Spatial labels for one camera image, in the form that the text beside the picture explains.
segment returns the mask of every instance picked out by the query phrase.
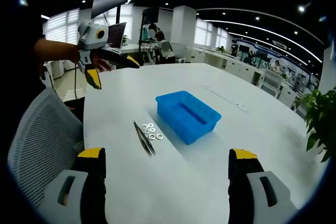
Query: blue plastic container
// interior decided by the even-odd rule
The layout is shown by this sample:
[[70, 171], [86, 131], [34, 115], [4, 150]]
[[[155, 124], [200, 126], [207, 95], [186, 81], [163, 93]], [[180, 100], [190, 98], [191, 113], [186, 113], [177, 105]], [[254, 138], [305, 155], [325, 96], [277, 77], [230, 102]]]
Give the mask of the blue plastic container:
[[221, 115], [187, 91], [156, 97], [158, 114], [186, 143], [212, 131]]

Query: window blind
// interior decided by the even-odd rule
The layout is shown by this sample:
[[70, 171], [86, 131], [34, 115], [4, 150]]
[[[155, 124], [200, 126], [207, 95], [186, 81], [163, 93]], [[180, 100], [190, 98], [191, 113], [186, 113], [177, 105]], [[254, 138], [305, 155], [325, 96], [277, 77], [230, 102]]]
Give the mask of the window blind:
[[211, 43], [211, 31], [212, 24], [201, 20], [200, 18], [196, 21], [196, 30], [195, 30], [195, 44], [210, 46]]
[[221, 47], [223, 46], [226, 48], [227, 44], [227, 31], [218, 28], [217, 30], [217, 38], [216, 38], [216, 47]]
[[[115, 19], [117, 17], [117, 8], [115, 7], [105, 12], [105, 17], [107, 21], [109, 22], [110, 26], [114, 25], [116, 23]], [[121, 5], [120, 23], [124, 23], [124, 22], [126, 22], [124, 35], [126, 35], [129, 39], [132, 39], [132, 23], [133, 23], [133, 5], [132, 4]], [[100, 25], [108, 25], [104, 18], [104, 14], [98, 15], [94, 19], [94, 23], [100, 24]]]
[[47, 22], [46, 39], [77, 44], [79, 9], [70, 10], [50, 18]]

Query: person in striped shirt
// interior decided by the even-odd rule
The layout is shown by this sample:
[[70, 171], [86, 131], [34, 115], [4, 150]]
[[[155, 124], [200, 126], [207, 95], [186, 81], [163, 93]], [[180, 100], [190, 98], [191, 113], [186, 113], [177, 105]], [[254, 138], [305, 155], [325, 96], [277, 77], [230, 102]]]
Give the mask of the person in striped shirt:
[[170, 43], [165, 40], [163, 32], [157, 31], [155, 38], [157, 42], [154, 45], [154, 50], [160, 55], [159, 64], [175, 63], [175, 54]]

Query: desk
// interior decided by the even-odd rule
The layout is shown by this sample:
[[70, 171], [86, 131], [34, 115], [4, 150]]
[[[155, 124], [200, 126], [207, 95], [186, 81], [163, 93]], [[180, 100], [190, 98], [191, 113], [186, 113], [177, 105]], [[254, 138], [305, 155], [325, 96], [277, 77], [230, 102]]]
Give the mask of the desk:
[[[87, 86], [85, 148], [106, 149], [108, 223], [227, 223], [228, 153], [258, 155], [301, 208], [326, 164], [307, 158], [302, 118], [272, 96], [204, 63], [144, 66], [100, 73], [102, 90]], [[228, 100], [247, 108], [244, 112]], [[185, 145], [156, 113], [155, 97], [186, 90], [222, 115], [214, 132]], [[153, 122], [165, 134], [142, 149], [132, 121]]]

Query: floor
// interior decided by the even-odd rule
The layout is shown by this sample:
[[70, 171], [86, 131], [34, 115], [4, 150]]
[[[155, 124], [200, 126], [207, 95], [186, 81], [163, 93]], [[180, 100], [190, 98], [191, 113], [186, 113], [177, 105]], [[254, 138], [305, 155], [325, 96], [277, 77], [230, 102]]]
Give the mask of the floor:
[[[79, 69], [77, 69], [76, 94], [77, 98], [85, 96], [86, 79]], [[75, 70], [65, 72], [65, 74], [55, 80], [54, 89], [62, 101], [74, 100], [75, 97]]]

